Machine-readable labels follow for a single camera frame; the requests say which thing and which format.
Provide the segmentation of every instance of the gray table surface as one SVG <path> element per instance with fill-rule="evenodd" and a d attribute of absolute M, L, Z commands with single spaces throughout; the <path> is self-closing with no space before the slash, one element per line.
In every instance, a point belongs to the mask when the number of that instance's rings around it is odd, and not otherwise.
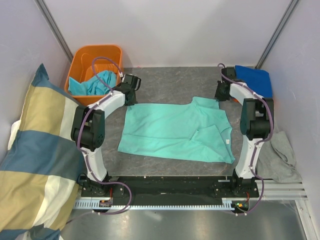
<path fill-rule="evenodd" d="M 213 99 L 217 80 L 221 79 L 217 67 L 151 67 L 128 68 L 142 79 L 136 92 L 139 103 L 189 104 L 193 97 Z M 232 126 L 231 149 L 233 164 L 200 162 L 132 155 L 118 152 L 127 108 L 114 111 L 105 122 L 105 141 L 102 156 L 110 176 L 221 176 L 232 175 L 238 163 L 243 137 L 240 132 L 242 106 L 234 101 L 220 102 Z"/>

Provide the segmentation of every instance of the pillow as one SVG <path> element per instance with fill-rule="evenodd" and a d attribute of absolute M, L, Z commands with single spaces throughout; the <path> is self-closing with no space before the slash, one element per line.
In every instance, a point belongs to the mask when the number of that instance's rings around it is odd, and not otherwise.
<path fill-rule="evenodd" d="M 40 65 L 27 91 L 20 125 L 0 166 L 0 239 L 29 231 L 59 239 L 78 192 L 84 159 L 71 128 L 78 103 L 49 82 Z"/>

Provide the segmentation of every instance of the mint green t-shirt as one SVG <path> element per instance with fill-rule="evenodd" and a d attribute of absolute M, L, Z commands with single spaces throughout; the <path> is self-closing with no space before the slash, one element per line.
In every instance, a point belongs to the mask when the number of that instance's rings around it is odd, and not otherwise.
<path fill-rule="evenodd" d="M 214 99 L 194 97 L 186 105 L 129 106 L 119 152 L 166 159 L 231 164 L 232 127 Z"/>

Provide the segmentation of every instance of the gray cloth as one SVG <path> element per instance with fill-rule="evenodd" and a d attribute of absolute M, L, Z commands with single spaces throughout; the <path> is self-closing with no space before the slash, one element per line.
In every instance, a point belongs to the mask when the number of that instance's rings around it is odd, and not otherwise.
<path fill-rule="evenodd" d="M 270 141 L 262 145 L 257 161 L 257 173 L 264 179 L 279 183 L 301 182 L 295 169 L 296 156 L 284 131 L 274 133 Z"/>

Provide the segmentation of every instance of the orange plastic bin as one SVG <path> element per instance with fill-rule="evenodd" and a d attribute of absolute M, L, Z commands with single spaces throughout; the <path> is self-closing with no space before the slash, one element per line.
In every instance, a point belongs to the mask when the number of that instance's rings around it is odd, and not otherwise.
<path fill-rule="evenodd" d="M 72 77 L 76 81 L 82 83 L 88 81 L 94 76 L 92 70 L 92 61 L 96 57 L 107 57 L 113 60 L 119 65 L 121 71 L 123 71 L 122 65 L 122 50 L 117 45 L 88 45 L 80 48 L 74 55 L 71 67 L 66 77 L 64 91 L 70 94 L 74 99 L 79 101 L 83 105 L 93 104 L 104 95 L 72 95 L 69 91 L 69 77 Z M 118 68 L 106 59 L 98 59 L 94 63 L 94 70 L 100 73 L 105 70 L 113 71 L 116 74 L 116 84 L 121 82 Z"/>

